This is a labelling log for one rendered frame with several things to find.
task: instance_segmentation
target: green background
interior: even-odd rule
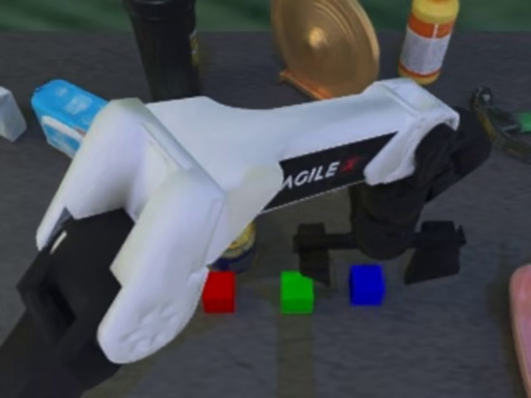
[[[204,31],[269,27],[269,0],[197,0]],[[411,0],[362,0],[376,28],[403,29]],[[531,0],[463,0],[460,29],[531,30]],[[127,30],[121,0],[0,0],[0,29],[11,31]]]

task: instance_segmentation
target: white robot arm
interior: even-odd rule
[[[186,327],[207,265],[259,214],[363,179],[373,185],[411,175],[417,145],[438,124],[456,129],[459,115],[407,79],[270,110],[206,97],[114,100],[86,135],[37,246],[50,243],[65,215],[126,210],[134,228],[111,266],[121,290],[97,337],[111,362],[135,362]],[[339,176],[353,159],[361,160],[359,173]]]

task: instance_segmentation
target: orange bottle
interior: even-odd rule
[[[459,0],[413,0],[398,74],[420,85],[437,80],[459,13]]]

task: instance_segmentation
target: gray table surface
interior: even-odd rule
[[[384,32],[382,78],[394,77],[401,35]],[[205,93],[224,104],[271,108],[306,99],[275,83],[280,64],[265,33],[204,35]],[[510,110],[531,109],[531,34],[457,34],[441,79],[430,90],[465,104],[490,85]],[[148,100],[134,42],[127,34],[0,35],[0,85],[16,95],[29,131],[0,141],[0,341],[22,313],[15,284],[36,254],[36,228],[69,160],[46,145],[29,108],[37,86],[62,78],[105,98]],[[384,396],[522,397],[509,326],[508,279],[531,254],[531,167],[494,152],[459,186],[428,206],[425,218],[465,226],[462,272],[406,287],[407,256],[385,265],[381,308],[348,305],[348,265],[334,254],[338,285],[319,290],[311,317],[282,317],[280,271],[294,269],[290,239],[297,224],[326,221],[344,231],[344,192],[279,210],[258,220],[259,259],[239,279],[238,311],[198,311],[169,347],[124,367],[90,398],[335,398]]]

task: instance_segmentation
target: wooden disc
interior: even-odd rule
[[[357,0],[273,0],[271,25],[297,80],[342,96],[358,94],[378,78],[378,39]]]

